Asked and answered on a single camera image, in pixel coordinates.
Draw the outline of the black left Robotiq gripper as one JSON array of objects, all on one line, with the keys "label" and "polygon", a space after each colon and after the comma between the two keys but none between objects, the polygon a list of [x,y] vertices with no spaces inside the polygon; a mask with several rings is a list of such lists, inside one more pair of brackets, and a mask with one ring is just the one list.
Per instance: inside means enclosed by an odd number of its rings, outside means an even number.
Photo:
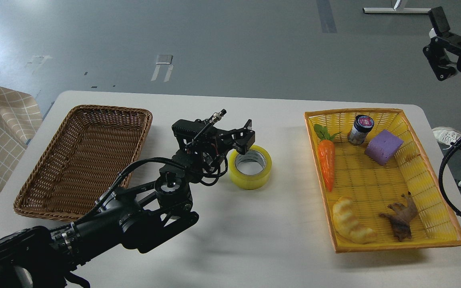
[{"label": "black left Robotiq gripper", "polygon": [[227,155],[230,150],[236,150],[239,154],[246,154],[255,142],[255,131],[251,129],[252,120],[245,122],[243,128],[221,130],[210,128],[210,136],[214,139],[211,144],[213,150],[211,157],[217,158],[220,154]]}]

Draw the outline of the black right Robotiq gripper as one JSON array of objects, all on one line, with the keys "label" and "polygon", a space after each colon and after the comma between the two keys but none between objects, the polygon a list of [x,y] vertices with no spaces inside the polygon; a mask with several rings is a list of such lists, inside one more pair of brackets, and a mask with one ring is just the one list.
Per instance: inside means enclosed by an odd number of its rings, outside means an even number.
[{"label": "black right Robotiq gripper", "polygon": [[[439,6],[428,11],[434,35],[430,43],[423,48],[423,53],[437,80],[443,81],[461,72],[461,36],[450,31],[450,25],[443,10]],[[459,57],[452,62],[447,53]]]}]

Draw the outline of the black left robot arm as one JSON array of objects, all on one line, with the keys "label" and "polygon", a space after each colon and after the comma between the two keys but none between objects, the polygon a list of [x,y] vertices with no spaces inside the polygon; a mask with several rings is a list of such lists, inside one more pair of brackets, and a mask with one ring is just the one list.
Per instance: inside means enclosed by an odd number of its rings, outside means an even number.
[{"label": "black left robot arm", "polygon": [[213,186],[229,168],[229,151],[243,155],[255,142],[251,120],[239,129],[215,128],[225,114],[175,122],[176,154],[132,162],[78,220],[2,237],[0,288],[64,288],[68,283],[89,288],[73,273],[78,266],[117,245],[148,253],[196,224],[190,184]]}]

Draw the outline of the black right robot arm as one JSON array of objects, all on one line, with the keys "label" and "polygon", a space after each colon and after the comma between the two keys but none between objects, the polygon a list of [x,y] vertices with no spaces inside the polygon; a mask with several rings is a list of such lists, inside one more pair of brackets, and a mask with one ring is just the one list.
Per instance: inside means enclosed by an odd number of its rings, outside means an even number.
[{"label": "black right robot arm", "polygon": [[[461,35],[451,31],[443,7],[431,8],[427,13],[433,33],[430,42],[423,48],[423,53],[437,80],[444,81],[456,74],[461,75]],[[441,196],[448,207],[461,218],[461,211],[450,201],[443,184],[443,170],[448,161],[461,147],[461,137],[450,144],[450,149],[445,153],[438,173],[438,187]]]}]

